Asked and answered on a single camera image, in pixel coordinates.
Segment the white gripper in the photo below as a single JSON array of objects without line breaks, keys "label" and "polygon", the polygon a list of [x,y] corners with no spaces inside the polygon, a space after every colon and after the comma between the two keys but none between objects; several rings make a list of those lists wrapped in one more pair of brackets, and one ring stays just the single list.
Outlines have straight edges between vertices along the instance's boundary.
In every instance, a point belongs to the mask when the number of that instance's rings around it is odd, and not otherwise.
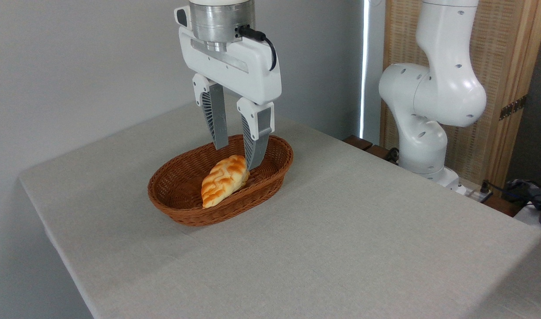
[{"label": "white gripper", "polygon": [[244,153],[248,170],[254,170],[262,163],[269,135],[275,131],[271,101],[282,93],[279,64],[269,70],[271,49],[265,43],[244,38],[228,43],[226,52],[210,51],[185,27],[179,28],[179,38],[184,61],[198,73],[192,79],[194,96],[216,150],[228,145],[222,86],[242,96],[237,109],[242,115]]}]

